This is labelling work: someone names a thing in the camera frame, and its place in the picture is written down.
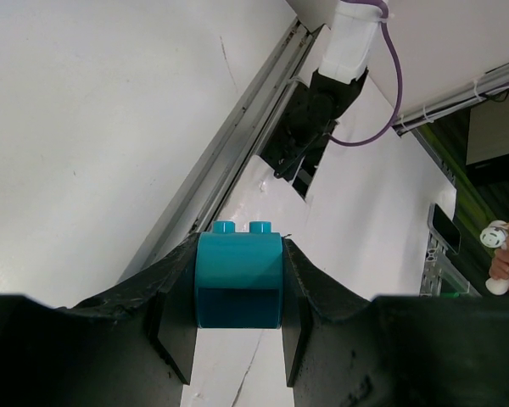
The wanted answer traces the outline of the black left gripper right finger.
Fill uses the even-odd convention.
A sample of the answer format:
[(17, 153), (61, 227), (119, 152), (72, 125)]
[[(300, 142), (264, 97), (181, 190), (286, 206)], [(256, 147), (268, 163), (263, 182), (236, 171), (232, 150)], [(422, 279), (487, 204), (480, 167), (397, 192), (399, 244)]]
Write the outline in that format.
[(509, 297), (366, 300), (282, 243), (298, 406), (509, 406)]

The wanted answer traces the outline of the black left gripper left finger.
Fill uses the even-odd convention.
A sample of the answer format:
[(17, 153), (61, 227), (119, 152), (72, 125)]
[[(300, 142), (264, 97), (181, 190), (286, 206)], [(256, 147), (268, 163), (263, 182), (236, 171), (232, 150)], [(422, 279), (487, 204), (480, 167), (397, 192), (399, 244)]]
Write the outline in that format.
[(0, 406), (178, 406), (197, 337), (199, 235), (72, 308), (0, 294)]

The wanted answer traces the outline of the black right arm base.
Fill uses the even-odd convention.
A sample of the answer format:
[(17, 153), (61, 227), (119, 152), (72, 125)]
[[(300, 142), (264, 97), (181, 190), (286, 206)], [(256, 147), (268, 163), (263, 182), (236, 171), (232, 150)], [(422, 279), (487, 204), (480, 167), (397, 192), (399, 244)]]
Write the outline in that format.
[(299, 82), (260, 153), (273, 169), (274, 177), (284, 179), (302, 198), (306, 197), (337, 126), (333, 120), (315, 130), (305, 119), (307, 102), (308, 87)]

